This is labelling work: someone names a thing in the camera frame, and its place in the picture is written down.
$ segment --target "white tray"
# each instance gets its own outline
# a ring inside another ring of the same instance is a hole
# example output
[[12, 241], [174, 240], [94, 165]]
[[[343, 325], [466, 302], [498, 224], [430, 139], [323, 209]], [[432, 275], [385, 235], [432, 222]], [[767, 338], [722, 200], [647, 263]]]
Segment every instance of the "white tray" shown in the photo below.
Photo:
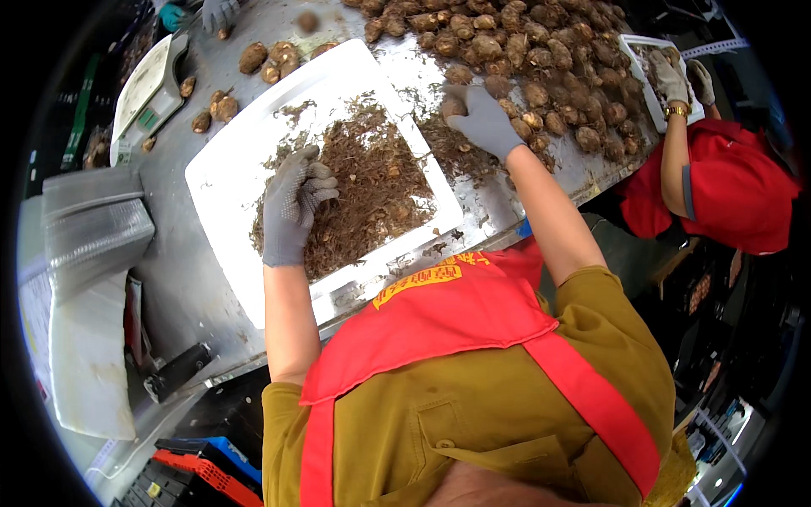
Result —
[[[650, 111], [650, 117], [654, 120], [654, 125], [656, 126], [656, 130], [659, 131], [659, 134], [664, 134], [667, 130], [667, 122], [664, 120], [663, 112], [665, 105], [656, 97], [654, 88], [650, 85], [650, 81], [648, 81], [648, 77], [645, 75], [639, 63], [639, 55], [631, 49], [631, 44], [652, 45], [658, 48], [672, 47], [676, 49], [676, 51], [678, 51], [678, 49], [675, 44], [663, 39], [654, 39], [652, 37], [642, 37], [639, 35], [620, 35], [620, 50], [631, 58], [631, 73], [633, 77], [642, 82], [642, 91], [645, 94], [645, 103]], [[684, 58], [679, 58], [679, 67], [681, 67], [681, 73], [684, 76], [684, 80], [687, 82], [687, 93], [689, 93], [690, 97], [693, 99], [693, 112], [687, 117], [687, 124], [692, 125], [704, 118], [704, 108], [696, 99], [693, 87], [687, 80], [687, 65], [684, 63]]]
[[[339, 118], [347, 118], [345, 101], [374, 92], [372, 99], [386, 109], [415, 157], [423, 157], [423, 173], [435, 197], [436, 213], [425, 225], [413, 229], [369, 252], [358, 265], [349, 265], [310, 285], [318, 324], [334, 317], [330, 292], [347, 283], [363, 283], [388, 275], [387, 263], [419, 248], [461, 224], [462, 210], [436, 159], [430, 152], [410, 109], [403, 105], [386, 74], [359, 39], [344, 42], [297, 69], [240, 112], [200, 150], [186, 168], [186, 183], [214, 255], [242, 308], [258, 329], [264, 327], [262, 259], [248, 232], [256, 216], [256, 200], [272, 171], [262, 164], [276, 155], [278, 142], [296, 131], [289, 117], [274, 113], [286, 105], [298, 106], [312, 99], [301, 115], [298, 130], [312, 136]], [[323, 147], [323, 141], [317, 144]], [[375, 294], [361, 294], [371, 299]]]

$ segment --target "hand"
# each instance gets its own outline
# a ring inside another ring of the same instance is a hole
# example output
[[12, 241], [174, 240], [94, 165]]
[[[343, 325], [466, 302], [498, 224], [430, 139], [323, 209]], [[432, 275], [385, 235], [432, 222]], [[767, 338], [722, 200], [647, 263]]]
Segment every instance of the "hand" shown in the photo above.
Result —
[[513, 148], [525, 144], [499, 103], [483, 87], [452, 84], [444, 90], [462, 99], [467, 106], [467, 116], [448, 116], [448, 125], [464, 134], [471, 143], [498, 157], [502, 164]]
[[214, 35], [217, 30], [228, 28], [237, 19], [239, 2], [237, 0], [204, 0], [203, 28]]
[[712, 88], [712, 77], [707, 72], [704, 64], [698, 60], [687, 62], [687, 79], [696, 92], [696, 98], [703, 105], [713, 105], [715, 103], [715, 91]]
[[332, 171], [312, 161], [318, 151], [318, 146], [307, 146], [287, 157], [264, 191], [262, 261], [271, 268], [304, 263], [315, 209], [338, 197]]
[[157, 17], [161, 18], [163, 26], [170, 32], [177, 32], [182, 26], [183, 20], [186, 18], [186, 12], [180, 7], [167, 3], [157, 13]]
[[656, 75], [656, 89], [659, 93], [664, 95], [668, 104], [672, 101], [680, 101], [689, 104], [687, 99], [687, 83], [684, 81], [684, 76], [681, 71], [673, 68], [664, 55], [660, 51], [651, 51], [648, 57], [651, 65], [654, 66], [654, 74]]

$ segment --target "gold watch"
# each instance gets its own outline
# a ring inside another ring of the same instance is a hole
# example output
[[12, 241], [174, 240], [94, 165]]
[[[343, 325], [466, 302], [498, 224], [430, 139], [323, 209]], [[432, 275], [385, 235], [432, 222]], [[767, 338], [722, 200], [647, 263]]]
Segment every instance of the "gold watch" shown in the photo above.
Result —
[[674, 113], [681, 114], [682, 116], [684, 116], [685, 120], [690, 115], [690, 112], [685, 108], [681, 107], [680, 105], [669, 105], [668, 107], [664, 108], [664, 121], [669, 120], [670, 115]]

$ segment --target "olive shirt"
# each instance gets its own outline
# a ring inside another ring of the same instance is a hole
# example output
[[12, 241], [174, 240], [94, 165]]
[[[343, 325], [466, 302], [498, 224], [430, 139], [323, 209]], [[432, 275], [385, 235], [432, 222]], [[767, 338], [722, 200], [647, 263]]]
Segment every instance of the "olive shirt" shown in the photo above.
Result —
[[[539, 302], [548, 312], [547, 302]], [[673, 379], [619, 279], [602, 267], [580, 269], [557, 290], [556, 308], [556, 332], [630, 403], [664, 459], [672, 440]], [[301, 392], [278, 382], [262, 394], [268, 506], [299, 503], [310, 414], [298, 404]], [[337, 507], [423, 505], [454, 459], [546, 485], [573, 501], [642, 501], [613, 454], [522, 346], [377, 374], [336, 401], [334, 424]]]

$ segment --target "red apron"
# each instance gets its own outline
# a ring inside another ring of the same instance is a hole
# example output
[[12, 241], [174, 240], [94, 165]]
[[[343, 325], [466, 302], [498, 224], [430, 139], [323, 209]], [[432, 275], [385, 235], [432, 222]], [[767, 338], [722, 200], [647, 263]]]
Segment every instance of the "red apron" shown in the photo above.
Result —
[[377, 373], [416, 361], [514, 345], [524, 346], [647, 496], [659, 474], [653, 438], [620, 393], [554, 333], [558, 322], [541, 310], [533, 291], [542, 265], [534, 242], [524, 251], [449, 257], [382, 290], [346, 321], [310, 366], [299, 402], [312, 407], [302, 507], [333, 505], [336, 399]]

